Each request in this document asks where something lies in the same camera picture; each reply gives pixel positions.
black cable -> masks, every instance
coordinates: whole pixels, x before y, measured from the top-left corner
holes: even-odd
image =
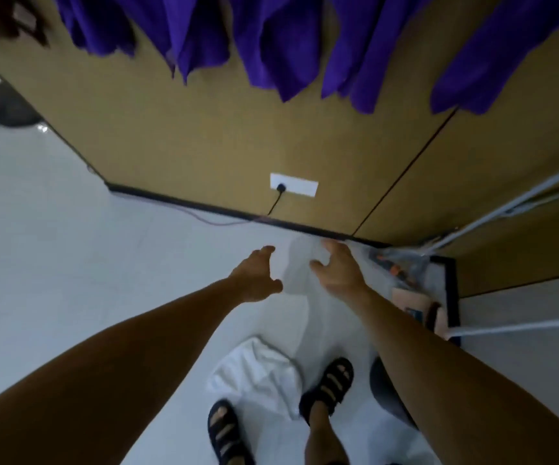
[[[284,186],[283,184],[278,184],[277,190],[279,191],[279,196],[278,196],[277,199],[275,199],[275,203],[271,207],[271,210],[269,210],[269,213],[267,214],[267,217],[269,215],[271,215],[271,212],[273,212],[273,209],[275,209],[275,206],[279,202],[279,199],[281,198],[282,194],[284,194],[284,192],[286,191],[286,186]]]

forearm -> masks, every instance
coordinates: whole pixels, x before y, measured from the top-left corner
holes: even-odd
[[[222,280],[125,320],[3,392],[0,462],[119,463],[241,292]]]
[[[371,289],[346,301],[446,465],[559,462],[559,419],[526,391]]]

white pole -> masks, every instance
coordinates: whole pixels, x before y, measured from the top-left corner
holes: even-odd
[[[420,249],[420,253],[422,253],[423,255],[432,254],[435,250],[438,250],[439,248],[443,248],[448,243],[451,243],[454,240],[456,240],[456,238],[461,237],[465,233],[469,233],[472,230],[475,230],[477,227],[484,225],[486,222],[489,222],[496,217],[499,217],[499,215],[501,215],[503,212],[516,207],[518,204],[522,204],[524,201],[531,199],[534,196],[537,196],[539,193],[547,190],[551,186],[554,186],[558,182],[559,182],[559,173],[551,176],[547,180],[538,184],[538,186],[533,187],[532,189],[525,192],[524,194],[516,197],[516,199],[511,200],[507,204],[503,204],[501,207],[493,210],[492,212],[477,219],[476,221],[470,223],[469,225],[465,225],[460,230],[447,235],[445,238],[442,238],[438,242],[434,242],[431,246],[428,245],[423,246]]]
[[[447,338],[457,336],[476,336],[480,334],[509,333],[512,331],[538,330],[547,328],[559,328],[559,320],[535,321],[530,323],[519,323],[516,325],[494,326],[494,327],[471,327],[459,326],[447,331]]]

white wall outlet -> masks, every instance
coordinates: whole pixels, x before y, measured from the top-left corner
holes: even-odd
[[[310,197],[314,197],[316,189],[318,189],[317,181],[308,181],[307,179],[295,178],[294,176],[271,173],[271,189],[277,189],[280,184],[286,186],[286,192],[303,194]]]

black sandal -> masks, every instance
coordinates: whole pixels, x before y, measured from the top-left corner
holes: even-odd
[[[213,415],[221,407],[226,408],[226,414],[211,426],[211,418],[213,418]],[[234,426],[229,431],[222,434],[224,429],[229,425]],[[219,400],[211,407],[206,426],[208,428],[208,437],[211,440],[211,445],[213,446],[219,465],[227,465],[230,460],[236,457],[243,457],[245,465],[255,465],[256,462],[251,452],[241,440],[237,414],[234,412],[234,408],[232,408],[228,400]]]
[[[353,365],[348,359],[339,357],[331,362],[323,372],[319,384],[301,397],[299,413],[306,420],[306,423],[310,423],[310,411],[316,401],[322,401],[327,405],[327,410],[331,416],[335,407],[338,403],[342,403],[346,392],[351,388],[353,377]]]

